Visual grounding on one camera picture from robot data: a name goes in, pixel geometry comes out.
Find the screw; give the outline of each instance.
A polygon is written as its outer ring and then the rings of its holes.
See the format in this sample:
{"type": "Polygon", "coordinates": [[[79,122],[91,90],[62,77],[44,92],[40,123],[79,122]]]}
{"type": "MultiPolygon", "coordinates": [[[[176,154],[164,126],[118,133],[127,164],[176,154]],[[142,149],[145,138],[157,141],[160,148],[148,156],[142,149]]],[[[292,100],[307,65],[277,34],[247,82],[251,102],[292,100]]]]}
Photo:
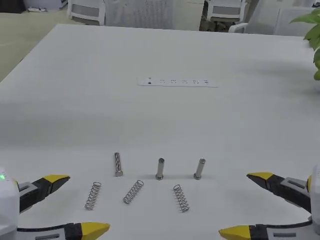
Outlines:
{"type": "Polygon", "coordinates": [[[159,158],[158,171],[156,172],[155,179],[162,180],[164,178],[164,175],[163,175],[164,166],[165,166],[165,160],[163,158],[159,158]]]}
{"type": "Polygon", "coordinates": [[[122,177],[124,173],[122,172],[122,169],[121,169],[120,154],[118,152],[114,153],[114,159],[115,159],[115,176],[122,177]]]}
{"type": "Polygon", "coordinates": [[[201,158],[199,161],[198,167],[196,169],[196,172],[195,174],[193,174],[193,177],[195,180],[201,179],[201,173],[202,173],[202,170],[204,169],[205,163],[206,163],[206,160],[204,158],[201,158]]]}

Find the power strip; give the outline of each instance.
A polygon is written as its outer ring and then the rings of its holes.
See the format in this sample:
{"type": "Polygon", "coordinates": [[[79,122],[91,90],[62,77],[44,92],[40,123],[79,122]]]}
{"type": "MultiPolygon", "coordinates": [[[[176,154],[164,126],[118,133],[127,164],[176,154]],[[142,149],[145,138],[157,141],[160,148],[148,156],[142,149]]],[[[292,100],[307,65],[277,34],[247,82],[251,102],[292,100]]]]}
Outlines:
{"type": "Polygon", "coordinates": [[[211,80],[181,80],[181,79],[164,79],[164,78],[140,78],[138,79],[139,86],[163,86],[163,87],[201,87],[201,88],[217,88],[211,80]]]}

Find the table surface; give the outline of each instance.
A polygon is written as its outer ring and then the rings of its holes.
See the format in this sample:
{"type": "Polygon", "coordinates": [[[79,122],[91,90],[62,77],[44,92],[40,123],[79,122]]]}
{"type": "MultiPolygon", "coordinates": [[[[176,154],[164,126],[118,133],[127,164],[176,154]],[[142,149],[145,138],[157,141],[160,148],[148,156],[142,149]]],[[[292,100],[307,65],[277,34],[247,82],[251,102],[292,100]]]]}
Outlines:
{"type": "Polygon", "coordinates": [[[312,59],[300,37],[57,25],[0,84],[1,165],[19,182],[71,176],[19,226],[92,221],[111,224],[102,240],[193,240],[220,239],[218,229],[234,225],[305,221],[308,213],[246,174],[306,180],[318,163],[312,59]],[[218,88],[137,85],[150,76],[218,88]],[[124,177],[114,177],[114,152],[124,177]],[[145,185],[125,205],[138,179],[145,185]],[[94,181],[102,189],[86,211],[94,181]],[[176,184],[189,212],[179,213],[176,184]]]}

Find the green plant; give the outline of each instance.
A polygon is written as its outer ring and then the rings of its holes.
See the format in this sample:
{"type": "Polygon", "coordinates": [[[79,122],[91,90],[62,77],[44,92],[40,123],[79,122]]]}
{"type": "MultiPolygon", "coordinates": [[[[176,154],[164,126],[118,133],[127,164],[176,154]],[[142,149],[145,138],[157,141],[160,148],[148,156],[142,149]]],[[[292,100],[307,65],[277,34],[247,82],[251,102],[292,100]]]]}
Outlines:
{"type": "Polygon", "coordinates": [[[310,29],[310,31],[307,32],[304,40],[308,40],[310,47],[312,47],[315,51],[313,63],[318,70],[313,77],[315,80],[320,81],[320,7],[314,9],[309,14],[298,16],[291,21],[291,23],[295,22],[316,24],[313,28],[310,29]]]}

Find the compression spring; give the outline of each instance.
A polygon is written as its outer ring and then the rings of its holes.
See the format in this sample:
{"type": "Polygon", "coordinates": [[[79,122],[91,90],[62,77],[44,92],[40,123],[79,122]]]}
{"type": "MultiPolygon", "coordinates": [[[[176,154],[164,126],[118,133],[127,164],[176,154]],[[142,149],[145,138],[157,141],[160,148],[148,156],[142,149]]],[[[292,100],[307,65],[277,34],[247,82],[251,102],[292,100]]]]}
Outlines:
{"type": "Polygon", "coordinates": [[[93,183],[92,188],[89,193],[89,196],[88,196],[88,199],[84,205],[85,209],[93,210],[95,208],[96,201],[97,201],[101,186],[102,186],[102,184],[98,181],[95,181],[93,183]]]}
{"type": "Polygon", "coordinates": [[[144,186],[144,182],[141,180],[138,180],[135,182],[135,184],[132,186],[130,191],[125,195],[125,197],[122,199],[125,204],[130,204],[131,201],[135,198],[135,196],[138,194],[138,192],[141,190],[141,188],[144,186]]]}
{"type": "Polygon", "coordinates": [[[181,212],[185,213],[185,212],[189,211],[190,207],[189,207],[189,204],[188,204],[188,202],[186,200],[185,194],[182,191],[181,186],[179,184],[175,185],[173,187],[173,191],[175,193],[175,196],[176,196],[176,199],[178,201],[178,204],[179,204],[179,206],[181,208],[181,212]]]}

